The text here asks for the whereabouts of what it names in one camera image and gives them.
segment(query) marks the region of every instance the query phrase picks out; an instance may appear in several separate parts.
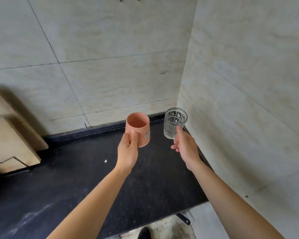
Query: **tiled floor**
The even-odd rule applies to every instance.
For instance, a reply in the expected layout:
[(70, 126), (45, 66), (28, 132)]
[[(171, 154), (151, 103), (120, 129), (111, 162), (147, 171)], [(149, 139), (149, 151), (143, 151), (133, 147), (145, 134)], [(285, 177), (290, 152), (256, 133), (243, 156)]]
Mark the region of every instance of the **tiled floor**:
[[(152, 239), (196, 239), (191, 225), (186, 225), (177, 216), (172, 215), (147, 225)], [(122, 239), (137, 239), (142, 227), (122, 234)]]

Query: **black shoe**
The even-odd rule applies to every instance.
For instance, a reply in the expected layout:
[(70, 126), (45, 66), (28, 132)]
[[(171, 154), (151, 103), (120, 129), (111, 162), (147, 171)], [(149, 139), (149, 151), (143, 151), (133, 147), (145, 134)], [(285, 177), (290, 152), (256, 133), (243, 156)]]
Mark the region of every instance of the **black shoe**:
[(137, 239), (151, 239), (150, 230), (147, 227), (144, 227), (141, 232), (138, 234)]

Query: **mug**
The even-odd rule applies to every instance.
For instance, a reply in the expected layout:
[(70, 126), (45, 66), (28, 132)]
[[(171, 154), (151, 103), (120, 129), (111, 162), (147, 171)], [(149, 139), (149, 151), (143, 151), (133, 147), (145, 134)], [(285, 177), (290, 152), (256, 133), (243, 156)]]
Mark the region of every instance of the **mug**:
[(141, 112), (134, 112), (128, 115), (126, 119), (125, 132), (138, 133), (137, 147), (141, 148), (147, 145), (150, 141), (150, 119), (147, 115)]

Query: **label on mug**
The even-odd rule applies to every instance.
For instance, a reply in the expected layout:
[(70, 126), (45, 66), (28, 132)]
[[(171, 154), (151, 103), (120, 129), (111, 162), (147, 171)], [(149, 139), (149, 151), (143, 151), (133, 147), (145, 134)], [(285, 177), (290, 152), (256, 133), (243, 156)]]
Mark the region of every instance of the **label on mug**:
[(150, 130), (147, 133), (145, 133), (144, 136), (145, 136), (145, 139), (148, 139), (150, 137)]

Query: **white marble tile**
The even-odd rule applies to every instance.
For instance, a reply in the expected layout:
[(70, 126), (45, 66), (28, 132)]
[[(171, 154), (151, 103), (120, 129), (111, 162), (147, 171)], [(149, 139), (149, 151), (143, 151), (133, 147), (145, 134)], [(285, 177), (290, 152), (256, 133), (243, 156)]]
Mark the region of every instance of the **white marble tile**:
[(57, 63), (27, 0), (0, 0), (0, 69)]
[(45, 134), (40, 134), (41, 136), (43, 136), (62, 132), (70, 132), (80, 128), (86, 128), (89, 126), (89, 123), (84, 115), (78, 115), (45, 121), (42, 122), (41, 125), (45, 129)]
[(165, 112), (169, 108), (175, 107), (176, 102), (177, 99), (174, 98), (135, 106), (127, 106), (102, 112), (93, 112), (86, 114), (86, 118), (88, 119), (91, 126), (98, 126), (101, 124), (126, 120), (128, 115), (133, 112), (142, 112), (147, 115), (155, 114), (158, 112)]
[(299, 238), (299, 173), (248, 197), (248, 202), (285, 238)]
[[(158, 233), (158, 230), (157, 230), (156, 222), (153, 222), (153, 223), (147, 225), (146, 227), (148, 227), (148, 229), (151, 231), (151, 238), (152, 239), (160, 239), (159, 233)], [(124, 233), (124, 234), (120, 235), (120, 237), (121, 237), (121, 239), (137, 239), (138, 234), (140, 233), (142, 228), (143, 227), (131, 230), (127, 233)]]
[(176, 98), (186, 51), (61, 64), (84, 113)]
[(199, 0), (190, 46), (299, 134), (299, 0)]
[(192, 208), (185, 216), (197, 239), (229, 239), (210, 202)]
[(0, 70), (0, 89), (41, 122), (83, 114), (59, 64)]
[[(247, 184), (259, 189), (299, 171), (299, 136), (295, 132), (202, 65), (190, 50), (187, 62), (191, 65), (185, 65), (177, 106), (187, 112), (186, 127), (225, 182), (235, 188)], [(223, 157), (208, 152), (204, 136), (214, 141)]]
[(29, 0), (60, 62), (187, 49), (197, 0)]
[(196, 239), (191, 225), (172, 215), (156, 222), (160, 239)]

